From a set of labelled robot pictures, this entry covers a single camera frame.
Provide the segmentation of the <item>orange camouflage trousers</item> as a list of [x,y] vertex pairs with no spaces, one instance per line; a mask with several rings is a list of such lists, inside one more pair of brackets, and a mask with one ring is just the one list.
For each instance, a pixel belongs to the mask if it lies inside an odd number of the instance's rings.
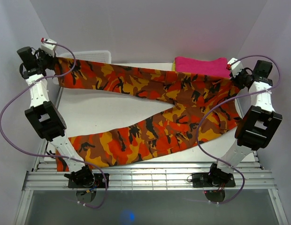
[[59,110],[76,152],[99,167],[164,158],[235,131],[227,78],[105,64],[95,89],[63,88]]

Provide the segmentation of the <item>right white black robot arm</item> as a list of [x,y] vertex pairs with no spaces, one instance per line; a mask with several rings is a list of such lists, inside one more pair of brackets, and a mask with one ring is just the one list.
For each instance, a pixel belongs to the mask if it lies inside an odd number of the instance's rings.
[[268,76],[273,64],[258,60],[251,70],[235,58],[229,63],[231,80],[240,89],[248,89],[252,105],[238,123],[233,145],[210,167],[207,181],[212,186],[225,186],[233,181],[234,168],[253,151],[267,147],[283,119],[271,101],[273,82]]

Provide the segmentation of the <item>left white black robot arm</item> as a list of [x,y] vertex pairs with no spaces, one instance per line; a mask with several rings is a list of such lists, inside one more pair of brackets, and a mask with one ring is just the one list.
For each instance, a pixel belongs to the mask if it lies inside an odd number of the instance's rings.
[[95,184],[90,167],[75,151],[66,135],[66,123],[47,93],[46,70],[52,70],[56,63],[54,50],[39,48],[33,52],[27,46],[17,50],[22,60],[20,73],[30,86],[31,104],[25,116],[38,136],[51,143],[58,151],[55,156],[63,159],[69,169],[65,177],[80,187],[89,188]]

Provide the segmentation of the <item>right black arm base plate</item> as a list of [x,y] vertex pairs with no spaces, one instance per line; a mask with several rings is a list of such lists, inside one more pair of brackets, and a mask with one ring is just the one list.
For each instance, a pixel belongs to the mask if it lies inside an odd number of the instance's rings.
[[233,188],[236,186],[231,173],[225,175],[215,175],[210,172],[193,173],[190,182],[194,188]]

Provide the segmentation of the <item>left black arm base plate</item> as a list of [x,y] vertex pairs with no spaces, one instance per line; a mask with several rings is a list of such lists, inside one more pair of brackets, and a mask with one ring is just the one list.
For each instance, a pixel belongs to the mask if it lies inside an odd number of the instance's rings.
[[[95,183],[94,183],[93,187],[96,186],[97,188],[105,188],[104,176],[101,173],[94,173],[93,175],[95,177]],[[106,181],[107,181],[107,186],[109,186],[110,174],[109,173],[104,173],[104,175],[105,175],[105,178],[106,178]],[[92,186],[86,187],[86,186],[83,186],[83,185],[78,185],[78,184],[76,184],[75,182],[73,182],[71,180],[68,181],[67,187],[68,188],[92,188]]]

